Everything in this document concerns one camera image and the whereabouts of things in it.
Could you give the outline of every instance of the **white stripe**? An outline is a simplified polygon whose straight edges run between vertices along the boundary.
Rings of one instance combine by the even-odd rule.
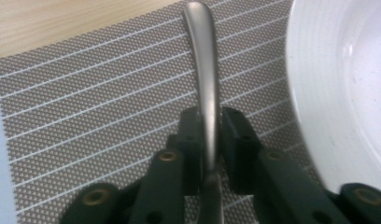
[[[284,99],[284,100],[282,100],[282,101],[279,101],[279,102],[277,102],[277,103],[275,103],[275,104],[268,105],[268,106],[266,106],[264,109],[262,109],[261,112],[262,112],[262,111],[269,110],[270,108],[273,108],[273,107],[275,107],[275,106],[282,105],[282,104],[284,104],[284,103],[286,103],[286,102],[289,102],[289,98],[286,98],[286,99]]]
[[[225,1],[219,2],[219,3],[217,3],[217,4],[213,5],[213,6],[211,6],[211,8],[217,7],[217,6],[219,6],[219,5],[222,5],[222,4],[227,3],[227,2],[230,2],[230,1],[231,1],[231,0],[225,0]],[[113,43],[113,42],[115,42],[115,41],[122,40],[122,39],[124,39],[124,38],[130,37],[130,36],[132,36],[132,35],[138,35],[138,34],[141,34],[141,33],[145,32],[145,31],[153,30],[153,29],[158,28],[158,27],[160,27],[160,26],[163,26],[163,25],[165,25],[165,24],[168,24],[168,23],[171,23],[171,22],[174,22],[174,21],[179,21],[179,20],[181,20],[181,17],[177,17],[177,18],[172,19],[172,20],[170,20],[170,21],[164,21],[164,22],[159,23],[159,24],[157,24],[157,25],[150,26],[150,27],[148,27],[148,28],[146,28],[146,29],[139,30],[139,31],[136,31],[136,32],[134,32],[134,33],[127,34],[127,35],[119,36],[119,37],[117,37],[117,38],[108,40],[108,41],[103,42],[103,43],[100,43],[100,44],[98,44],[98,45],[94,45],[94,46],[91,46],[91,47],[88,47],[88,48],[85,48],[85,49],[81,49],[81,50],[79,50],[79,51],[75,51],[75,52],[72,52],[72,53],[63,55],[63,56],[61,56],[61,57],[55,58],[55,59],[52,59],[52,60],[49,60],[49,61],[45,61],[45,62],[43,62],[43,63],[38,63],[38,64],[35,64],[35,65],[33,65],[33,66],[30,66],[30,67],[27,67],[27,68],[23,68],[23,69],[21,69],[21,70],[18,70],[18,71],[16,71],[16,72],[12,72],[12,73],[8,73],[8,74],[5,74],[5,75],[2,75],[2,76],[0,76],[0,78],[3,78],[3,77],[9,77],[9,76],[12,76],[12,75],[15,75],[15,74],[18,74],[18,73],[26,72],[26,71],[32,70],[32,69],[34,69],[34,68],[37,68],[37,67],[39,67],[39,66],[48,64],[48,63],[54,63],[54,62],[59,61],[59,60],[61,60],[61,59],[68,58],[68,57],[71,57],[71,56],[80,54],[80,53],[85,52],[85,51],[87,51],[87,50],[90,50],[90,49],[96,49],[96,48],[105,46],[105,45],[107,45],[107,44]]]
[[[289,126],[290,124],[293,124],[293,123],[295,123],[295,119],[293,119],[293,120],[291,120],[291,121],[288,121],[288,122],[286,122],[286,123],[284,123],[284,124],[282,124],[282,125],[280,125],[280,126],[274,128],[274,129],[272,129],[272,130],[270,130],[270,131],[268,131],[268,132],[266,132],[266,133],[261,133],[261,134],[259,134],[258,136],[259,136],[259,137],[264,137],[265,135],[267,135],[267,134],[269,134],[269,133],[273,133],[273,132],[275,132],[275,131],[277,131],[277,130],[280,130],[280,129],[282,129],[282,128],[285,128],[285,127],[287,127],[287,126]]]
[[[262,7],[258,7],[258,8],[252,9],[252,10],[250,10],[249,12],[259,10],[260,8],[262,8]],[[241,15],[244,15],[244,14],[238,14],[238,15],[232,16],[231,19],[236,18],[236,17],[241,16]],[[104,62],[101,62],[101,63],[97,63],[97,64],[95,64],[95,65],[92,65],[92,66],[83,68],[83,69],[81,69],[81,70],[77,70],[77,71],[75,71],[75,72],[66,74],[66,75],[64,75],[64,76],[62,76],[62,77],[56,77],[56,78],[54,78],[54,79],[51,79],[51,80],[48,80],[48,81],[44,81],[44,82],[38,83],[38,84],[36,84],[36,85],[34,85],[34,86],[31,86],[31,87],[28,87],[28,88],[25,88],[25,89],[22,89],[22,90],[19,90],[19,91],[14,91],[14,92],[12,92],[12,93],[9,93],[9,94],[6,94],[6,95],[2,96],[1,99],[5,99],[5,98],[7,98],[7,97],[9,97],[9,96],[12,96],[12,95],[15,95],[15,94],[18,94],[18,93],[22,93],[22,92],[24,92],[24,91],[32,90],[32,89],[34,89],[34,88],[37,88],[37,87],[46,85],[46,84],[48,84],[48,83],[51,83],[51,82],[53,82],[53,81],[60,80],[60,79],[65,78],[65,77],[73,76],[73,75],[75,75],[75,74],[78,74],[78,73],[81,73],[81,72],[84,72],[84,71],[93,69],[93,68],[95,68],[95,67],[97,67],[97,66],[100,66],[100,65],[103,65],[103,64],[106,64],[106,63],[114,62],[114,61],[116,61],[116,60],[118,60],[118,59],[121,59],[121,58],[123,58],[123,57],[126,57],[126,56],[129,56],[129,55],[131,55],[131,54],[137,53],[137,52],[142,51],[142,50],[144,50],[144,49],[150,49],[150,48],[152,48],[152,47],[156,47],[156,46],[158,46],[158,45],[160,45],[160,44],[166,43],[166,42],[168,42],[168,41],[172,41],[172,40],[177,39],[177,38],[180,38],[180,37],[182,37],[182,36],[185,36],[185,34],[183,34],[183,35],[177,35],[177,36],[174,36],[174,37],[170,37],[170,38],[168,38],[168,39],[163,40],[162,42],[158,42],[158,43],[155,43],[155,44],[152,44],[152,45],[143,47],[142,49],[134,50],[134,51],[132,51],[132,52],[129,52],[129,53],[120,55],[120,56],[118,56],[118,57],[109,59],[109,60],[107,60],[107,61],[104,61]]]
[[[269,85],[275,84],[277,81],[279,81],[279,80],[277,79],[277,80],[274,80],[274,81],[272,81],[272,82],[269,82],[269,83],[263,85],[263,87],[267,87],[267,86],[269,86]],[[252,93],[252,92],[254,92],[254,91],[260,90],[260,89],[261,89],[261,87],[257,87],[257,88],[255,88],[255,89],[253,89],[253,90],[251,90],[251,91],[247,91],[246,93],[242,93],[241,95],[244,96],[244,95],[250,94],[250,93]],[[60,142],[60,143],[58,143],[58,144],[55,144],[55,145],[53,145],[53,146],[46,147],[46,148],[41,149],[41,150],[39,150],[39,151],[36,151],[36,152],[30,153],[30,154],[27,154],[27,155],[25,155],[25,156],[22,156],[22,157],[20,157],[20,158],[17,158],[17,159],[15,159],[15,160],[13,160],[13,161],[10,161],[9,163],[13,163],[13,162],[17,162],[17,161],[24,160],[24,159],[26,159],[26,158],[29,158],[29,157],[34,156],[34,155],[37,155],[37,154],[42,153],[42,152],[44,152],[44,151],[47,151],[47,150],[50,150],[50,149],[52,149],[52,148],[55,148],[55,147],[61,146],[61,145],[63,145],[63,144],[66,144],[66,143],[68,143],[68,142],[71,142],[71,141],[73,141],[73,140],[75,140],[75,139],[77,139],[77,138],[83,137],[83,136],[88,135],[88,134],[90,134],[90,133],[94,133],[94,132],[100,131],[100,130],[102,130],[102,129],[106,128],[106,127],[109,127],[109,126],[111,126],[111,125],[114,125],[114,124],[116,124],[116,123],[122,122],[122,121],[127,120],[127,119],[131,119],[131,118],[133,118],[133,117],[135,117],[135,116],[137,116],[137,115],[146,113],[146,112],[148,112],[148,111],[150,111],[150,110],[152,110],[152,109],[155,109],[155,108],[157,108],[157,107],[159,107],[159,106],[170,104],[171,102],[173,102],[173,101],[175,101],[175,100],[182,99],[182,98],[184,98],[184,97],[186,97],[186,96],[188,96],[188,95],[194,94],[194,93],[196,93],[196,91],[190,91],[190,92],[188,92],[188,93],[185,93],[185,94],[183,94],[183,95],[181,95],[181,96],[178,96],[178,97],[176,97],[176,98],[170,99],[170,100],[168,100],[168,101],[165,101],[165,102],[160,103],[160,104],[158,104],[158,105],[155,105],[155,106],[153,106],[153,107],[144,109],[144,110],[142,110],[142,111],[138,111],[138,112],[136,112],[136,113],[134,113],[134,114],[132,114],[132,115],[130,115],[130,116],[128,116],[128,117],[123,118],[123,119],[115,120],[115,121],[110,122],[110,123],[108,123],[108,124],[105,124],[105,125],[103,125],[103,126],[101,126],[101,127],[98,127],[97,129],[93,129],[93,130],[90,130],[90,131],[88,131],[88,132],[86,132],[86,133],[83,133],[83,134],[77,135],[77,136],[75,136],[75,137],[69,138],[69,139],[67,139],[67,140],[65,140],[65,141],[62,141],[62,142]],[[227,100],[227,101],[225,101],[225,102],[222,102],[222,104],[226,104],[226,103],[228,103],[229,101],[231,101],[231,100]]]
[[[248,94],[250,94],[250,93],[252,93],[252,92],[254,92],[254,91],[261,90],[261,89],[263,89],[263,88],[265,88],[265,87],[268,87],[268,86],[270,86],[270,85],[273,85],[273,84],[275,84],[275,83],[277,83],[277,82],[279,82],[279,81],[282,81],[282,80],[284,80],[284,79],[286,79],[286,78],[285,78],[285,77],[281,77],[281,78],[278,78],[278,79],[276,79],[276,80],[274,80],[274,81],[271,81],[271,82],[268,82],[268,83],[266,83],[266,84],[264,84],[264,85],[261,85],[261,86],[255,88],[255,89],[252,89],[252,90],[250,90],[250,91],[245,91],[245,92],[243,92],[243,93],[241,93],[241,94],[238,94],[238,95],[234,96],[233,98],[231,98],[231,100],[235,100],[235,99],[240,98],[240,97],[242,97],[242,96],[248,95]],[[228,103],[229,101],[231,101],[231,100],[226,100],[226,101],[223,101],[222,103],[223,103],[223,104],[227,104],[227,103]]]
[[[241,199],[239,199],[239,200],[236,200],[236,201],[234,201],[234,202],[232,202],[232,203],[230,203],[230,204],[228,204],[228,205],[225,205],[225,206],[223,207],[223,209],[228,209],[228,208],[230,208],[230,207],[233,207],[233,206],[235,206],[235,205],[237,205],[237,204],[239,204],[239,203],[242,203],[242,202],[245,201],[245,200],[250,199],[251,197],[252,197],[252,195],[247,195],[246,197],[243,197],[243,198],[241,198]]]
[[[268,40],[268,41],[266,41],[266,42],[263,42],[263,43],[261,43],[261,44],[259,44],[259,45],[253,46],[252,48],[249,48],[249,49],[243,49],[243,50],[241,50],[241,51],[236,52],[235,54],[232,54],[232,55],[230,55],[230,56],[223,57],[223,58],[221,58],[221,60],[223,61],[223,60],[226,60],[228,57],[232,58],[232,57],[237,56],[237,55],[239,55],[239,54],[243,54],[243,53],[250,52],[250,51],[252,51],[252,50],[254,50],[254,49],[256,49],[256,48],[259,48],[259,47],[261,47],[261,46],[264,46],[264,45],[267,45],[267,44],[276,42],[277,40],[283,39],[284,37],[286,37],[286,36],[285,36],[285,35],[281,35],[281,36],[276,37],[276,38],[274,38],[274,39],[271,39],[271,40]]]
[[[259,44],[258,46],[255,46],[255,48],[257,48],[257,47],[261,47],[261,46],[266,45],[266,44],[268,44],[268,43],[271,43],[271,42],[273,42],[273,41],[275,41],[275,40],[261,43],[261,44]],[[248,52],[248,51],[250,51],[250,50],[252,50],[252,49],[246,49],[246,50],[243,50],[242,53],[244,53],[244,52]],[[185,54],[187,54],[187,53],[188,53],[188,52],[183,52],[183,53],[181,53],[181,54],[178,54],[178,55],[176,55],[176,56],[173,56],[172,58],[177,58],[177,57],[183,56],[183,55],[185,55]],[[237,55],[239,55],[239,53],[235,53],[235,54],[229,55],[228,57],[225,57],[225,58],[223,58],[223,59],[219,59],[219,61],[222,62],[222,61],[224,61],[224,60],[231,59],[232,57],[237,56]],[[280,60],[280,59],[282,59],[282,58],[283,58],[283,57],[281,56],[281,57],[279,57],[279,58],[275,58],[275,59],[273,59],[273,60],[271,60],[271,61],[269,61],[269,62],[259,64],[259,65],[255,66],[255,67],[258,68],[258,67],[264,66],[264,65],[266,65],[266,64],[268,64],[268,63],[271,63],[272,61],[273,61],[273,62],[278,61],[278,60]],[[151,64],[151,65],[149,65],[148,67],[154,66],[154,65],[156,65],[156,64],[158,64],[158,63]],[[190,74],[192,71],[194,71],[194,70],[189,70],[188,72],[185,72],[185,74],[186,74],[186,75],[187,75],[187,74]],[[175,78],[178,78],[178,76],[177,76],[177,77],[170,77],[170,78],[168,78],[168,79],[166,79],[166,80],[164,80],[164,81],[159,82],[159,84],[163,84],[163,83],[165,83],[165,82],[167,82],[167,81],[169,81],[169,80],[173,80],[173,79],[175,79]],[[97,85],[94,85],[94,86],[92,86],[92,87],[89,87],[88,89],[95,88],[96,86],[99,86],[99,85],[102,85],[102,84],[105,84],[105,83],[104,83],[104,82],[99,83],[99,84],[97,84]],[[33,133],[33,132],[35,132],[35,131],[38,131],[38,130],[47,128],[47,127],[49,127],[49,126],[51,126],[51,125],[53,125],[53,124],[55,124],[55,123],[62,122],[62,121],[67,120],[67,119],[71,119],[71,118],[73,118],[73,117],[75,117],[75,116],[77,116],[77,115],[80,115],[80,114],[83,114],[83,113],[85,113],[85,112],[91,111],[91,110],[93,110],[93,109],[95,109],[95,108],[98,108],[98,107],[100,107],[100,106],[102,106],[102,105],[110,104],[110,103],[115,102],[115,101],[117,101],[117,100],[119,100],[119,99],[123,99],[124,97],[127,97],[127,96],[129,96],[129,95],[134,95],[135,93],[138,93],[138,92],[141,92],[141,91],[145,91],[145,90],[147,90],[147,89],[149,89],[149,88],[152,88],[152,87],[156,87],[157,85],[158,85],[158,83],[152,84],[152,85],[150,85],[150,86],[148,86],[148,87],[145,87],[145,88],[143,88],[143,89],[140,89],[140,90],[138,90],[138,91],[134,91],[134,92],[128,93],[128,94],[126,94],[126,95],[123,95],[123,96],[121,96],[121,97],[119,97],[119,98],[115,98],[115,99],[109,100],[109,101],[107,101],[107,102],[104,102],[104,103],[102,103],[102,104],[96,105],[96,106],[94,106],[94,107],[90,107],[90,108],[88,108],[88,109],[86,109],[86,110],[82,110],[82,111],[80,111],[80,112],[78,112],[78,113],[76,113],[76,114],[72,114],[72,115],[67,116],[67,117],[65,117],[65,118],[57,119],[57,120],[55,120],[55,121],[53,121],[53,122],[51,122],[51,123],[47,123],[47,124],[45,124],[45,125],[43,125],[43,126],[37,127],[37,128],[35,128],[35,129],[29,130],[29,131],[27,131],[27,132],[19,133],[19,134],[10,136],[10,137],[7,138],[7,140],[12,140],[12,139],[15,139],[15,138],[17,138],[17,137],[21,137],[21,136],[23,136],[23,135],[26,135],[26,134],[28,134],[28,133]]]
[[[180,96],[178,96],[178,97],[176,97],[176,98],[172,98],[172,99],[170,99],[170,100],[168,100],[168,101],[165,101],[165,102],[160,103],[160,104],[158,104],[158,105],[155,105],[155,106],[153,106],[153,107],[150,107],[150,108],[147,108],[147,109],[138,111],[138,112],[136,112],[136,113],[134,113],[134,114],[132,114],[132,115],[130,115],[130,116],[127,116],[127,117],[123,118],[123,119],[115,120],[115,121],[113,121],[113,122],[110,122],[110,123],[108,123],[108,124],[105,124],[105,125],[103,125],[103,126],[100,126],[100,127],[96,128],[96,129],[90,130],[90,131],[88,131],[88,132],[86,132],[86,133],[83,133],[83,134],[77,135],[77,136],[75,136],[75,137],[69,138],[69,139],[67,139],[67,140],[65,140],[65,141],[62,141],[61,143],[55,144],[55,145],[50,146],[50,147],[46,147],[46,148],[44,148],[44,149],[42,149],[42,150],[39,150],[39,151],[30,153],[30,154],[27,154],[27,155],[25,155],[25,156],[23,156],[23,157],[17,158],[17,159],[15,159],[15,160],[11,161],[10,163],[13,163],[13,162],[16,162],[16,161],[24,160],[24,159],[29,158],[29,157],[32,157],[32,156],[34,156],[34,155],[36,155],[36,154],[39,154],[39,153],[42,153],[42,152],[44,152],[44,151],[50,150],[50,149],[52,149],[52,148],[54,148],[54,147],[59,147],[59,146],[61,146],[61,145],[64,145],[64,144],[69,143],[69,142],[71,142],[71,141],[74,141],[74,140],[77,139],[77,138],[86,136],[86,135],[88,135],[88,134],[90,134],[90,133],[95,133],[95,132],[97,132],[97,131],[103,130],[103,129],[106,128],[106,127],[109,127],[109,126],[111,126],[111,125],[117,124],[117,123],[122,122],[122,121],[127,120],[127,119],[131,119],[131,118],[133,118],[133,117],[135,117],[135,116],[138,116],[138,115],[140,115],[140,114],[144,114],[144,113],[146,113],[146,112],[149,112],[150,110],[153,110],[153,109],[158,108],[159,106],[167,105],[167,104],[169,104],[169,103],[171,103],[171,102],[174,102],[174,101],[176,101],[176,100],[178,100],[178,99],[181,99],[181,98],[184,98],[184,97],[186,97],[186,96],[192,95],[192,94],[194,94],[194,93],[196,93],[196,91],[190,91],[190,92],[188,92],[188,93],[182,94],[182,95],[180,95]]]
[[[244,15],[246,15],[246,14],[248,14],[248,13],[255,12],[255,11],[258,11],[258,10],[260,10],[260,9],[264,9],[264,8],[266,8],[266,7],[271,7],[271,6],[275,5],[275,4],[278,4],[278,3],[280,3],[280,2],[284,2],[284,1],[285,1],[285,0],[280,0],[280,1],[276,1],[276,2],[273,2],[273,3],[269,3],[269,4],[267,4],[267,5],[264,5],[263,7],[256,7],[256,8],[253,8],[253,9],[251,9],[251,10],[249,10],[249,11],[245,11],[245,12],[242,12],[242,13],[237,14],[237,15],[235,15],[235,16],[231,16],[231,17],[228,17],[228,18],[223,19],[223,20],[221,20],[221,21],[218,21],[218,22],[216,22],[216,24],[219,24],[219,23],[221,23],[221,22],[225,22],[225,21],[231,20],[231,19],[236,18],[236,17],[244,16]]]
[[[266,23],[260,25],[258,28],[260,28],[260,27],[262,27],[262,26],[266,26],[266,25],[272,24],[272,23],[275,23],[275,22],[278,22],[278,21],[282,21],[282,20],[287,19],[287,18],[288,18],[288,16],[285,16],[285,17],[278,18],[278,19],[276,19],[276,20],[268,21],[268,22],[266,22]],[[236,35],[242,35],[242,34],[245,34],[245,33],[247,33],[247,32],[253,31],[253,30],[255,30],[255,27],[248,28],[248,29],[246,29],[246,30],[243,30],[243,31],[238,32],[238,33],[233,34],[233,35],[228,35],[228,36],[222,37],[222,38],[221,38],[221,41],[224,41],[224,40],[226,40],[226,39],[232,38],[232,37],[234,37],[234,36],[236,36]]]
[[[67,116],[67,117],[65,117],[65,118],[54,120],[54,121],[51,122],[51,123],[47,123],[47,124],[45,124],[45,125],[43,125],[43,126],[39,126],[39,127],[35,128],[35,129],[33,129],[33,130],[29,130],[29,131],[24,132],[24,133],[19,133],[19,134],[17,134],[17,135],[10,136],[7,140],[12,140],[12,139],[14,139],[14,138],[21,137],[21,136],[26,135],[26,134],[28,134],[28,133],[33,133],[33,132],[36,132],[36,131],[38,131],[38,130],[47,128],[47,127],[49,127],[49,126],[51,126],[51,125],[53,125],[53,124],[55,124],[55,123],[59,123],[59,122],[65,121],[65,120],[67,120],[67,119],[71,119],[71,118],[73,118],[73,117],[75,117],[75,116],[78,116],[78,115],[80,115],[80,114],[89,112],[89,111],[94,110],[95,108],[101,107],[101,106],[103,106],[103,105],[107,105],[107,104],[113,103],[113,102],[115,102],[115,101],[118,101],[118,100],[120,100],[120,99],[123,99],[123,98],[129,97],[129,96],[135,95],[135,94],[137,94],[137,93],[139,93],[139,92],[141,92],[141,91],[145,91],[145,90],[147,90],[147,89],[150,89],[150,88],[153,88],[153,87],[162,85],[163,83],[172,81],[172,80],[174,80],[174,79],[176,79],[176,78],[184,77],[185,75],[190,74],[190,73],[193,72],[193,71],[194,71],[194,70],[190,70],[190,71],[188,71],[188,72],[185,72],[185,73],[176,75],[176,76],[174,76],[174,77],[167,78],[166,80],[163,80],[163,81],[160,81],[160,82],[156,82],[156,83],[154,83],[154,84],[152,84],[152,85],[150,85],[150,86],[147,86],[147,87],[145,87],[145,88],[142,88],[142,89],[139,89],[139,90],[137,90],[137,91],[133,91],[133,92],[127,93],[127,94],[125,94],[125,95],[122,95],[121,97],[117,97],[117,98],[114,98],[114,99],[112,99],[112,100],[105,101],[105,102],[103,102],[102,104],[95,105],[95,106],[93,106],[93,107],[87,108],[87,109],[85,109],[85,110],[82,110],[82,111],[80,111],[80,112],[77,112],[77,113],[75,113],[75,114],[72,114],[72,115],[70,115],[70,116]]]
[[[298,144],[296,144],[296,145],[294,145],[294,146],[292,146],[292,147],[288,147],[288,148],[286,148],[284,151],[285,152],[287,152],[287,151],[291,151],[291,150],[293,150],[294,148],[296,148],[296,147],[301,147],[301,146],[303,146],[303,143],[301,142],[301,143],[298,143]]]
[[[252,30],[255,30],[255,29],[259,29],[259,28],[261,28],[262,26],[264,26],[264,25],[266,25],[266,24],[268,24],[268,23],[262,24],[262,25],[260,25],[260,26],[253,27],[253,28],[251,28],[251,29],[248,29],[247,31],[249,32],[249,31],[252,31]],[[243,34],[243,33],[244,33],[244,32],[236,33],[236,34],[234,34],[234,35],[231,35],[230,38],[232,38],[232,37],[234,37],[234,36],[237,36],[237,35],[240,35],[240,34]],[[172,59],[177,58],[177,56],[173,56],[173,57],[171,57],[171,58],[169,58],[169,59],[165,59],[165,60],[159,61],[159,62],[154,63],[154,64],[157,65],[157,64],[160,64],[160,63],[164,63],[164,62],[170,61],[170,60],[172,60]],[[145,69],[150,68],[150,67],[151,67],[151,65],[148,65],[147,67],[142,67],[142,68],[136,69],[136,70],[134,70],[134,71],[132,71],[132,72],[129,72],[129,73],[120,75],[120,76],[118,76],[118,77],[111,78],[111,79],[109,79],[109,80],[106,80],[106,81],[104,81],[104,82],[101,82],[101,83],[98,83],[98,84],[95,84],[95,85],[92,85],[92,86],[90,86],[90,87],[88,87],[88,88],[86,88],[86,89],[82,89],[82,90],[79,90],[79,91],[75,91],[75,92],[72,92],[71,94],[61,96],[61,97],[59,97],[59,98],[56,98],[56,99],[53,99],[53,100],[51,100],[51,101],[45,102],[45,103],[43,103],[43,104],[41,104],[41,105],[36,105],[36,106],[30,107],[30,108],[23,109],[23,110],[21,110],[21,111],[15,112],[15,113],[13,113],[13,114],[7,115],[7,116],[3,117],[3,119],[9,119],[9,118],[11,118],[11,117],[13,117],[13,116],[17,116],[17,115],[19,115],[19,114],[22,114],[22,113],[25,113],[25,112],[28,112],[28,111],[37,109],[37,108],[39,108],[39,107],[42,107],[42,106],[45,106],[45,105],[50,105],[50,104],[55,103],[55,102],[57,102],[57,101],[60,101],[60,100],[62,100],[62,99],[65,99],[65,98],[68,98],[68,97],[70,97],[70,96],[79,94],[79,93],[81,93],[81,92],[90,90],[90,89],[92,89],[92,88],[99,87],[100,85],[104,85],[104,84],[106,84],[106,83],[108,83],[108,82],[111,82],[111,81],[113,81],[113,80],[116,80],[116,79],[119,79],[119,78],[122,78],[122,77],[127,77],[127,76],[129,76],[129,75],[131,75],[131,74],[134,74],[134,73],[136,73],[136,72],[140,72],[140,71],[145,70]]]
[[[278,103],[275,103],[275,104],[273,104],[273,105],[274,105],[274,106],[277,106],[277,105],[282,104],[282,103],[280,103],[280,102],[284,103],[285,101],[279,101]],[[250,117],[252,117],[252,116],[255,116],[255,115],[257,115],[257,114],[259,114],[259,113],[265,111],[266,108],[273,108],[273,106],[268,106],[268,107],[265,107],[265,108],[263,108],[263,109],[261,109],[261,110],[258,110],[258,111],[256,111],[256,112],[250,113],[249,115],[247,115],[247,118],[250,118]],[[116,145],[113,146],[113,147],[105,148],[104,150],[101,150],[101,151],[98,151],[98,152],[96,152],[96,153],[93,153],[93,154],[91,154],[91,155],[89,155],[89,156],[87,156],[87,157],[84,157],[84,158],[79,159],[79,160],[77,160],[77,161],[70,162],[70,163],[68,163],[68,164],[66,164],[66,165],[64,165],[64,166],[62,166],[62,167],[59,167],[59,168],[56,168],[56,169],[51,170],[51,171],[49,171],[49,172],[46,172],[46,173],[44,173],[43,175],[39,175],[39,176],[33,177],[33,178],[31,178],[31,179],[28,179],[28,180],[26,180],[26,181],[23,181],[23,182],[21,182],[21,183],[15,185],[15,188],[20,187],[20,186],[25,185],[25,184],[28,184],[28,183],[30,183],[30,182],[33,182],[33,181],[35,181],[35,180],[37,180],[37,179],[39,179],[39,178],[42,178],[42,177],[44,177],[44,176],[51,175],[51,174],[54,174],[54,173],[56,173],[56,172],[59,172],[59,171],[61,171],[62,169],[68,168],[68,167],[70,167],[70,166],[72,166],[72,165],[74,165],[74,164],[77,164],[77,163],[80,163],[80,162],[82,162],[82,161],[88,160],[88,159],[90,159],[90,158],[92,158],[92,157],[94,157],[94,156],[100,155],[100,154],[102,154],[103,152],[107,152],[107,151],[112,150],[112,149],[114,149],[114,148],[116,148],[116,147],[120,147],[120,146],[123,146],[123,145],[125,145],[125,144],[131,143],[131,142],[133,142],[133,141],[135,141],[135,140],[137,140],[137,139],[139,139],[139,138],[141,138],[141,137],[147,136],[147,135],[149,135],[149,134],[151,134],[151,133],[156,133],[156,132],[159,131],[159,130],[162,130],[162,129],[166,128],[166,127],[169,127],[169,126],[174,125],[174,124],[177,124],[177,123],[178,123],[178,120],[176,120],[176,121],[174,121],[174,122],[171,122],[171,123],[169,123],[169,124],[163,125],[163,126],[157,128],[157,129],[154,129],[154,130],[152,130],[152,131],[148,131],[148,132],[146,132],[146,133],[142,133],[142,134],[140,134],[140,135],[138,135],[138,136],[136,136],[136,137],[133,137],[133,138],[131,138],[131,139],[129,139],[129,140],[126,140],[126,141],[124,141],[124,142],[118,143],[118,144],[116,144]]]
[[[106,175],[99,176],[99,177],[95,178],[94,180],[88,181],[88,182],[85,183],[85,184],[76,186],[76,187],[74,187],[74,188],[72,188],[72,189],[69,189],[69,190],[67,190],[67,191],[65,191],[65,192],[62,192],[62,193],[60,193],[60,194],[57,194],[57,195],[55,195],[55,196],[53,196],[53,197],[51,197],[51,198],[48,198],[47,200],[44,200],[44,201],[42,201],[42,202],[35,203],[35,204],[31,205],[31,206],[22,208],[21,210],[17,211],[16,214],[18,215],[18,214],[20,214],[20,213],[23,213],[23,212],[25,212],[25,211],[27,211],[27,210],[30,210],[30,209],[32,209],[32,208],[34,208],[34,207],[37,207],[37,206],[39,206],[39,205],[41,205],[41,204],[43,204],[43,203],[48,203],[48,202],[50,202],[51,200],[54,200],[54,199],[59,198],[59,197],[61,197],[61,196],[64,196],[65,194],[70,193],[70,192],[72,192],[72,191],[74,191],[74,190],[76,190],[76,189],[80,189],[80,188],[86,187],[86,186],[90,185],[91,183],[94,183],[94,182],[97,181],[97,180],[106,178],[106,177],[108,177],[108,176],[110,176],[110,175],[116,174],[116,173],[118,173],[118,172],[120,172],[120,171],[123,171],[123,170],[126,170],[126,169],[128,169],[128,168],[131,168],[131,167],[133,167],[133,166],[135,166],[135,165],[137,165],[137,164],[139,164],[139,163],[141,163],[141,162],[144,162],[144,161],[149,160],[150,158],[151,158],[151,157],[146,157],[146,158],[144,158],[144,159],[141,160],[141,161],[134,162],[134,163],[132,163],[132,164],[130,164],[130,165],[124,166],[124,167],[120,168],[119,170],[110,172],[110,173],[108,173],[108,174],[106,174]]]

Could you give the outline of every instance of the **white plate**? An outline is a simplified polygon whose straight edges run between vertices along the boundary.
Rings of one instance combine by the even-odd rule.
[[[286,44],[293,107],[325,187],[381,189],[381,0],[295,0]]]

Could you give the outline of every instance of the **placemat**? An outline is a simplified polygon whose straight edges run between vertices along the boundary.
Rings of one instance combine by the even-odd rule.
[[[316,181],[291,111],[284,46],[291,1],[206,2],[213,11],[222,105]],[[148,169],[196,105],[181,11],[186,1],[61,43],[0,59],[0,109],[19,223],[54,223],[95,182],[120,188]],[[250,196],[224,178],[226,223],[254,223]],[[186,198],[186,222],[197,199]]]

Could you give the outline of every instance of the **table surface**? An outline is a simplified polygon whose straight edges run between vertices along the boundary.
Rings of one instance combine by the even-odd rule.
[[[178,0],[0,0],[0,58],[47,46]]]

